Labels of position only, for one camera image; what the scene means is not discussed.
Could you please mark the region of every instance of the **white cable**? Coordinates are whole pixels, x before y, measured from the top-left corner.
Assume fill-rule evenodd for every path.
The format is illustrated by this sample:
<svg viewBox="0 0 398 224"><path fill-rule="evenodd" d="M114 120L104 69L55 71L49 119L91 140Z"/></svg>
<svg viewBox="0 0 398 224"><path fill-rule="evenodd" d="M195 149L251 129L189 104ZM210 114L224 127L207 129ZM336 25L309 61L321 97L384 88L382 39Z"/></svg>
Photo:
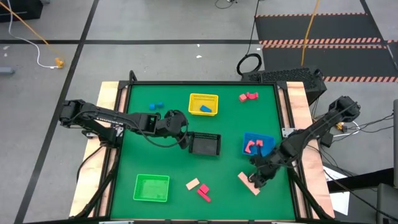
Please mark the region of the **white cable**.
<svg viewBox="0 0 398 224"><path fill-rule="evenodd" d="M353 121L353 123L354 123L355 126L356 126L356 132L354 132L354 133L347 133L347 134L337 134L337 135L335 135L335 136L333 136L333 137L336 138L336 137L342 137L342 136L347 136L347 135L358 134L358 133L359 133L359 130L360 130L361 128L359 127L359 125L358 125L355 121Z"/></svg>
<svg viewBox="0 0 398 224"><path fill-rule="evenodd" d="M7 3L8 3L8 8L10 8L10 10L12 10L10 0L7 0ZM8 33L11 35L11 37L16 38L16 39L19 39L19 40L26 41L26 42L28 42L28 43L30 43L30 44L32 44L33 46L36 47L36 49L37 49L37 64L38 64L38 65L40 65L40 66L43 67L43 68L51 68L51 69L57 68L57 66L45 66L45 65L42 65L42 64L39 62L39 58L40 58L40 49L39 49L39 46L37 46L37 44L34 44L34 43L32 43L31 41L26 40L26 39L23 39L23 38L20 38L20 37L16 37L16 36L14 36L14 35L11 33L11 26L12 26L12 19L13 19L13 15L12 15L11 12L10 12L10 15L11 15L11 16L10 16L11 20L10 20L10 25L8 26Z"/></svg>

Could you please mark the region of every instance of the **red block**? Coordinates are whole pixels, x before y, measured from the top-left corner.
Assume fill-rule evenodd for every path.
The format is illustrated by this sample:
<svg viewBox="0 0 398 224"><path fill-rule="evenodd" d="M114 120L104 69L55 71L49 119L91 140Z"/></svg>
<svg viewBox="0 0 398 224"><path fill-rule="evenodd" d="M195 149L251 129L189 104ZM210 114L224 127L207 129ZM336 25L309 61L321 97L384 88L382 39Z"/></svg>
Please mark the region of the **red block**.
<svg viewBox="0 0 398 224"><path fill-rule="evenodd" d="M258 92L255 92L255 93L249 93L249 92L247 92L246 93L246 97L249 99L249 100L256 100L256 99L258 99L259 98L259 93Z"/></svg>
<svg viewBox="0 0 398 224"><path fill-rule="evenodd" d="M246 96L245 94L241 94L241 95L239 96L239 100L240 100L242 103L245 102L247 99L248 99L248 98L247 98L247 96Z"/></svg>
<svg viewBox="0 0 398 224"><path fill-rule="evenodd" d="M199 188L203 193L207 194L209 192L209 188L206 186L206 184L202 184Z"/></svg>
<svg viewBox="0 0 398 224"><path fill-rule="evenodd" d="M246 145L246 148L244 149L244 151L247 153L251 153L250 146L253 146L253 145L255 145L254 141L250 140L248 142L248 144Z"/></svg>
<svg viewBox="0 0 398 224"><path fill-rule="evenodd" d="M257 140L257 141L256 141L256 145L257 145L257 146L262 146L262 140Z"/></svg>
<svg viewBox="0 0 398 224"><path fill-rule="evenodd" d="M198 194L203 197L207 202L211 202L211 199L205 194L203 193L200 189L198 189Z"/></svg>

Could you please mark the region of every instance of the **wooden board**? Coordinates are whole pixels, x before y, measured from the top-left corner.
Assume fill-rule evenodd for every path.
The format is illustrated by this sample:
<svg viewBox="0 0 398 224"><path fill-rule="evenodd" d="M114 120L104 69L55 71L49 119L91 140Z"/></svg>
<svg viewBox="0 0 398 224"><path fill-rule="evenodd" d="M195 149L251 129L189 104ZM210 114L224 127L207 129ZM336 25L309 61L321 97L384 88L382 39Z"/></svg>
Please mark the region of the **wooden board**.
<svg viewBox="0 0 398 224"><path fill-rule="evenodd" d="M307 103L307 97L303 83L300 82L289 82L287 83L290 105L294 118L296 128L306 128L312 124L310 110ZM114 108L116 101L116 94L118 90L118 82L103 82L101 90L99 92L97 105L109 109ZM125 102L126 90L122 92L121 102ZM289 127L289 120L287 118L287 110L284 100L283 91L279 90L279 98L282 107L282 115L284 117L285 127ZM123 111L124 105L121 103L119 111ZM90 139L87 142L86 152L84 158L90 155L99 146L97 139ZM310 145L318 148L316 141L311 141ZM76 186L75 196L72 203L70 215L76 215L79 213L87 202L91 199L92 195L98 188L100 181L101 170L104 161L105 150L101 150L95 156L93 156L81 169L80 178ZM329 196L328 187L326 184L326 178L323 173L323 164L318 152L311 147L304 150L303 154L303 169L305 174L305 180L307 187L317 202L323 207L323 209L330 216L334 217L333 207L331 206L331 200ZM303 197L298 188L296 188L298 205L301 217L305 217L305 207L303 203ZM105 214L106 204L108 202L109 189L104 192L103 201L101 204L100 215Z"/></svg>

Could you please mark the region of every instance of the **wooden table frame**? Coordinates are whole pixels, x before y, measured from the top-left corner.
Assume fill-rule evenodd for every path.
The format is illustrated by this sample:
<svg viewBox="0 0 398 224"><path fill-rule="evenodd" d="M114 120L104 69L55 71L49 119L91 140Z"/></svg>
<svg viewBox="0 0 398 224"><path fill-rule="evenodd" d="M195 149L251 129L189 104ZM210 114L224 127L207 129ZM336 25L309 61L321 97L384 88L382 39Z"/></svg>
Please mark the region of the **wooden table frame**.
<svg viewBox="0 0 398 224"><path fill-rule="evenodd" d="M119 102L125 102L127 96L127 88L120 88L119 82L103 82L98 95L97 106L108 108L112 110L124 111L124 104ZM118 96L118 89L121 89L121 94ZM307 97L305 95L305 90L303 83L301 82L288 82L287 89L279 89L279 100L280 107L282 109L282 116L284 121L284 126L286 128L290 127L290 123L294 123L295 128L306 128L312 124L312 118L310 115L310 110L307 103ZM95 151L100 142L98 138L89 139L86 145L85 155L83 160L88 157L93 151ZM318 149L318 144L315 140L310 141L311 146ZM70 216L74 216L79 213L84 206L90 201L93 194L99 187L101 175L104 175L103 170L110 170L113 164L113 158L116 154L115 149L102 149L95 156L86 162L86 164L81 168L80 178L76 185L75 196L73 198L72 207L70 210ZM108 166L104 166L104 162L109 157ZM333 207L331 206L331 200L329 196L328 187L326 184L326 178L323 172L323 164L320 154L307 147L304 149L302 156L302 170L305 176L305 182L307 188L316 199L316 201L322 206L322 208L331 217L334 217ZM109 199L110 185L104 191L102 196L101 205L96 207L96 214L98 216L105 216L107 214L107 204ZM302 193L296 186L296 194L298 200L298 212L300 217L308 217L308 206L305 206L305 201L303 199ZM317 215L312 210L313 218L317 218Z"/></svg>

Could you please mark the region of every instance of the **blue tray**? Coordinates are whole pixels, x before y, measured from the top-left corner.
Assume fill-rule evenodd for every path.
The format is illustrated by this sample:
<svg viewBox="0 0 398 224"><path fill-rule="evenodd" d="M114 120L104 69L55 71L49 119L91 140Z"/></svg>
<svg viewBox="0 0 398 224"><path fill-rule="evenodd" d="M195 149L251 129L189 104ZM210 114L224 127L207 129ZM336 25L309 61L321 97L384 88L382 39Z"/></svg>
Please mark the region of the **blue tray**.
<svg viewBox="0 0 398 224"><path fill-rule="evenodd" d="M272 136L267 136L264 134L256 134L256 133L244 133L243 150L242 150L244 155L248 156L257 155L257 146L250 147L251 153L247 153L244 151L250 140L254 142L256 142L256 140L262 140L263 146L261 147L261 154L263 157L268 155L275 146L275 139Z"/></svg>

